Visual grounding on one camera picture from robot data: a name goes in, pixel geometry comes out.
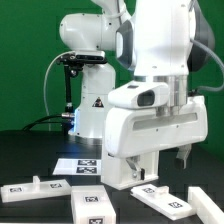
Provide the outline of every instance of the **green wall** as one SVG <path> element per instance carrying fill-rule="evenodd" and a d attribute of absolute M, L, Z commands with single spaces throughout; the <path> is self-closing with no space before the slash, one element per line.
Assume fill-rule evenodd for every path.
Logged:
<path fill-rule="evenodd" d="M 224 60 L 224 2 L 199 2 L 216 36 L 215 51 Z M 132 14 L 135 0 L 126 3 Z M 101 9 L 90 0 L 0 0 L 0 10 L 0 130 L 19 130 L 46 115 L 43 103 L 46 69 L 58 54 L 68 50 L 58 33 L 62 18 L 70 13 L 101 13 Z M 130 74 L 116 62 L 114 52 L 107 55 L 117 71 L 117 85 L 124 84 Z M 218 86 L 222 75 L 211 61 L 197 74 L 191 74 L 189 80 L 191 87 Z M 80 78 L 72 80 L 75 107 L 80 102 L 80 82 Z M 47 90 L 50 113 L 61 113 L 65 98 L 62 66 L 53 67 Z M 201 146 L 224 160 L 224 94 L 205 93 L 205 96 L 209 135 Z"/>

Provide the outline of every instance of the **white block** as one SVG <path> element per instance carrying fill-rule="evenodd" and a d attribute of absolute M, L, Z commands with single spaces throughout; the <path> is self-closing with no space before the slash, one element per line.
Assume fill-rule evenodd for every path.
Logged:
<path fill-rule="evenodd" d="M 75 224 L 115 224 L 116 213 L 103 185 L 72 187 Z"/>
<path fill-rule="evenodd" d="M 189 187 L 188 203 L 204 224 L 223 224 L 223 211 L 211 200 L 200 187 Z"/>
<path fill-rule="evenodd" d="M 53 175 L 101 175 L 99 159 L 58 159 Z"/>
<path fill-rule="evenodd" d="M 33 183 L 1 187 L 2 202 L 4 203 L 70 194 L 71 186 L 66 180 L 40 182 L 37 176 L 33 177 Z"/>
<path fill-rule="evenodd" d="M 196 214 L 191 205 L 169 194 L 169 187 L 166 186 L 157 188 L 152 184 L 146 184 L 132 188 L 131 194 L 172 220 Z"/>

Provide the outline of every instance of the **sticker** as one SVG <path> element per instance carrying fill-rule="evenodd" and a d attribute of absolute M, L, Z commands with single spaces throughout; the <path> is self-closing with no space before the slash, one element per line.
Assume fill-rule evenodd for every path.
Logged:
<path fill-rule="evenodd" d="M 84 173 L 84 174 L 96 174 L 96 167 L 78 167 L 76 173 Z"/>
<path fill-rule="evenodd" d="M 51 188 L 60 188 L 62 187 L 61 184 L 50 184 Z"/>
<path fill-rule="evenodd" d="M 102 218 L 89 219 L 89 224 L 103 224 L 103 219 Z"/>
<path fill-rule="evenodd" d="M 21 187 L 14 187 L 9 189 L 10 193 L 19 193 L 22 192 L 23 189 Z"/>
<path fill-rule="evenodd" d="M 181 208 L 183 207 L 183 205 L 177 203 L 177 202 L 173 202 L 173 203 L 169 203 L 169 205 L 173 208 Z"/>
<path fill-rule="evenodd" d="M 102 100 L 100 99 L 100 97 L 98 97 L 95 101 L 95 103 L 93 104 L 93 107 L 104 107 Z"/>
<path fill-rule="evenodd" d="M 78 166 L 96 166 L 97 161 L 96 160 L 85 160 L 85 159 L 80 159 L 78 161 Z"/>
<path fill-rule="evenodd" d="M 96 196 L 85 197 L 85 201 L 86 201 L 86 202 L 99 202 L 99 198 L 96 197 Z"/>
<path fill-rule="evenodd" d="M 145 188 L 145 189 L 142 189 L 143 191 L 145 191 L 146 193 L 154 193 L 155 191 L 152 190 L 151 188 Z"/>

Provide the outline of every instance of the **ar tag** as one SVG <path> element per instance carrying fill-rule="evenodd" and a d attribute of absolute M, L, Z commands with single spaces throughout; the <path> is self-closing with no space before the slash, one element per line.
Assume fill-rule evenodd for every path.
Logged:
<path fill-rule="evenodd" d="M 169 205 L 173 208 L 181 208 L 183 207 L 181 204 L 177 203 L 177 202 L 173 202 L 173 203 L 169 203 Z"/>
<path fill-rule="evenodd" d="M 96 160 L 85 160 L 85 159 L 80 159 L 78 161 L 78 166 L 96 166 L 97 161 Z"/>
<path fill-rule="evenodd" d="M 89 224 L 103 224 L 103 219 L 89 219 Z"/>
<path fill-rule="evenodd" d="M 78 167 L 77 173 L 85 173 L 85 174 L 96 174 L 97 168 L 96 167 Z"/>
<path fill-rule="evenodd" d="M 50 184 L 51 188 L 60 188 L 62 187 L 61 184 Z"/>
<path fill-rule="evenodd" d="M 95 196 L 93 196 L 93 197 L 85 197 L 85 201 L 86 202 L 99 202 L 99 199 L 98 199 L 98 197 L 95 197 Z"/>
<path fill-rule="evenodd" d="M 23 191 L 23 189 L 21 188 L 21 187 L 16 187 L 16 188 L 10 188 L 9 189 L 9 192 L 10 193 L 14 193 L 14 192 L 22 192 Z"/>
<path fill-rule="evenodd" d="M 152 190 L 151 188 L 145 188 L 145 189 L 142 189 L 143 191 L 145 191 L 146 193 L 150 194 L 150 193 L 154 193 L 155 191 Z"/>

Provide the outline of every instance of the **black table surface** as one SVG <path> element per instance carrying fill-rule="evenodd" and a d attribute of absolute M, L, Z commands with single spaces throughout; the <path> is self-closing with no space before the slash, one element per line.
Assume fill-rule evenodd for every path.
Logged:
<path fill-rule="evenodd" d="M 193 146 L 188 167 L 174 167 L 177 150 L 160 152 L 159 179 L 155 186 L 168 186 L 170 193 L 187 201 L 188 187 L 201 187 L 224 209 L 224 163 Z M 41 181 L 66 179 L 71 186 L 99 185 L 99 176 L 52 175 L 58 158 L 100 159 L 99 147 L 86 147 L 68 141 L 61 132 L 1 131 L 0 186 L 31 183 L 33 176 Z M 130 195 L 130 189 L 118 191 L 105 185 L 117 215 L 117 224 L 201 224 L 197 215 L 172 221 Z M 73 223 L 71 197 L 62 196 L 20 202 L 2 203 L 0 223 Z"/>

